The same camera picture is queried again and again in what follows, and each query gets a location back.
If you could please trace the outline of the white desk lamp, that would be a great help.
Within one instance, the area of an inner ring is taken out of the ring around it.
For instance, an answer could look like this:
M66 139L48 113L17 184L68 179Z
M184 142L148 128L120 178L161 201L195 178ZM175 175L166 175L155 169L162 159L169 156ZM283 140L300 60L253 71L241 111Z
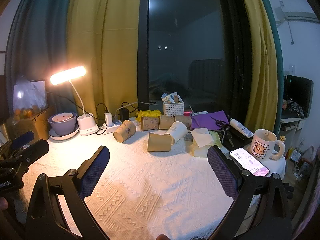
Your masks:
M77 122L79 126L79 132L81 136L91 135L98 131L98 126L93 118L89 113L86 113L83 100L78 93L76 87L73 85L73 80L78 79L86 75L86 69L84 66L77 66L67 70L63 70L58 72L50 77L50 82L52 85L59 85L64 82L69 82L73 87L78 99L81 103L81 108L83 111L83 115L77 117Z

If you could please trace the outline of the yellow curtain right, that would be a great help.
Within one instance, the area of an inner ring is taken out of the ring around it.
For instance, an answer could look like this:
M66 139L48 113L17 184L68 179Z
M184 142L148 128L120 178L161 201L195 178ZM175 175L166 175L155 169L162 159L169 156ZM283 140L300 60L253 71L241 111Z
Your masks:
M269 0L244 0L252 41L252 82L245 126L274 133L284 95L283 55Z

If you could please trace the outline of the white paper cup lying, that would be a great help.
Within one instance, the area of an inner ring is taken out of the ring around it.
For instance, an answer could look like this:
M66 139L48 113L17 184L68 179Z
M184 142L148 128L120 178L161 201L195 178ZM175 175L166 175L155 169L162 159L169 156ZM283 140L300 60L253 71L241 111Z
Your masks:
M171 138L171 144L174 145L188 133L188 129L184 123L175 121L172 126L164 133Z

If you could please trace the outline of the brown patterned cup lying left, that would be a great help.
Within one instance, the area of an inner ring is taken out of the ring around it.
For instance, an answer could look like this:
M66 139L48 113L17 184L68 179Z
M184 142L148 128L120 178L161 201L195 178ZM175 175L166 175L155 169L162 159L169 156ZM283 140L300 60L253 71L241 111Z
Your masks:
M117 142L123 143L136 132L135 124L130 120L125 120L113 133Z

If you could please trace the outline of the white power strip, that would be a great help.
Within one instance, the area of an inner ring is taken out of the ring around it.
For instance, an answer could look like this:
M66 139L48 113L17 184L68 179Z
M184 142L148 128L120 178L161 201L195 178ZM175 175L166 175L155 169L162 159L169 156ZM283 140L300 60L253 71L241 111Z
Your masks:
M115 132L123 123L121 121L113 123L112 126L107 126L107 124L103 124L102 133L113 133Z

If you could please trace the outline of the white USB charger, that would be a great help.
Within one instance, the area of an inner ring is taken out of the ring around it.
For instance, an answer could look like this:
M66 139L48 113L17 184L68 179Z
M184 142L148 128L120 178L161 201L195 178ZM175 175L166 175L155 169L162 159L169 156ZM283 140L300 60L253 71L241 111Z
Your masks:
M112 114L109 112L108 109L105 110L104 117L105 117L105 124L107 125L107 127L112 127L113 126Z

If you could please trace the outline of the brown patterned paper cup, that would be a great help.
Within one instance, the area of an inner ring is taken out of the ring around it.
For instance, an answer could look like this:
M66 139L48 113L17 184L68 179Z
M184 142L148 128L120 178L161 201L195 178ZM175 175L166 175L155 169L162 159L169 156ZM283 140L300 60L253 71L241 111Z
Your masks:
M159 129L159 117L143 116L141 118L141 130L148 131Z

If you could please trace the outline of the cardboard box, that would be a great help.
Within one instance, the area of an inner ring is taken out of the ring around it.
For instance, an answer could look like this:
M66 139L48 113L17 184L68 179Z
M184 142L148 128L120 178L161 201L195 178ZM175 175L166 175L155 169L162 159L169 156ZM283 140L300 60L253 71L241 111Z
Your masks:
M55 107L50 106L41 113L20 121L15 121L13 117L10 117L7 120L9 135L17 138L28 131L32 131L34 134L32 143L39 139L47 140L49 138L49 130L51 129L48 118L55 113Z

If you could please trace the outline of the yellow curtain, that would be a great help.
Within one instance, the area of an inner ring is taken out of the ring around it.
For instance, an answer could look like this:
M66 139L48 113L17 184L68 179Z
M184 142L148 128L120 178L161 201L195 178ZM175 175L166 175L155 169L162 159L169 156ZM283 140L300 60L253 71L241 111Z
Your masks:
M67 14L67 62L84 66L73 81L77 103L105 121L121 103L137 101L140 0L70 0Z
M274 133L284 95L283 55L269 0L244 0L252 41L252 82L245 126Z

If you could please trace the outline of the brown paper cup behind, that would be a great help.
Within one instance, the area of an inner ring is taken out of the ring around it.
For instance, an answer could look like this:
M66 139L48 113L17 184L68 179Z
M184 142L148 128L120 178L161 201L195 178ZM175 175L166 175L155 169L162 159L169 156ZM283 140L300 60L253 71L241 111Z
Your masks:
M161 115L159 119L159 129L169 129L175 122L173 116Z

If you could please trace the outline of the yellow snack packet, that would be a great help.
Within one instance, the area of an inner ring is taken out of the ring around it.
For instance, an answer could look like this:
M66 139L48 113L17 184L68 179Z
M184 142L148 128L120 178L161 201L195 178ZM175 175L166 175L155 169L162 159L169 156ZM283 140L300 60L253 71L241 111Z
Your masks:
M159 110L144 110L138 111L136 113L136 120L141 122L142 117L152 117L152 118L159 118L162 115L161 111Z

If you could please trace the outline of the tissue pack with tissue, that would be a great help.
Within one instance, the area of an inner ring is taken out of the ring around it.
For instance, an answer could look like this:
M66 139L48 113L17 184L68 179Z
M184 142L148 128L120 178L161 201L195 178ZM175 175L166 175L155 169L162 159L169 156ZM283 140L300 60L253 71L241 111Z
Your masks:
M207 128L197 128L191 131L191 135L193 136L191 155L194 157L206 158L211 146L222 146L217 131L210 131Z

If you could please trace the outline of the black scissors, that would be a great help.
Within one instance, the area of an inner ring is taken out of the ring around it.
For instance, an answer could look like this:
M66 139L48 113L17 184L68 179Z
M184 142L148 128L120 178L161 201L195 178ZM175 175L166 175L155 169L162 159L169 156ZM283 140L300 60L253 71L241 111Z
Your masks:
M223 120L217 120L216 118L214 118L214 117L212 117L212 116L211 116L210 118L214 120L215 125L216 125L217 127L219 127L219 128L222 128L223 126L229 124L228 122L225 122L225 121L223 121Z

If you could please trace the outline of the purple bowl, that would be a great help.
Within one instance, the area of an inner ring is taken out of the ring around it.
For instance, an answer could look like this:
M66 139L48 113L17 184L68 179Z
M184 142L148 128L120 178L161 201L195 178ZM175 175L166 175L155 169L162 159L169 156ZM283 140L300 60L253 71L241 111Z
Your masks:
M76 117L77 114L74 112L59 113L49 117L48 122L56 134L68 135L75 128Z

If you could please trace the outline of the smartphone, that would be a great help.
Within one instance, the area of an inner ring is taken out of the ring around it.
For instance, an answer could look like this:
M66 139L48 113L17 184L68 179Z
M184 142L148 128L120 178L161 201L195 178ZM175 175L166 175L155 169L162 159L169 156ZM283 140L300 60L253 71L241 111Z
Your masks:
M244 169L249 170L254 176L265 177L270 173L260 161L248 153L244 148L231 151L230 156L238 162Z

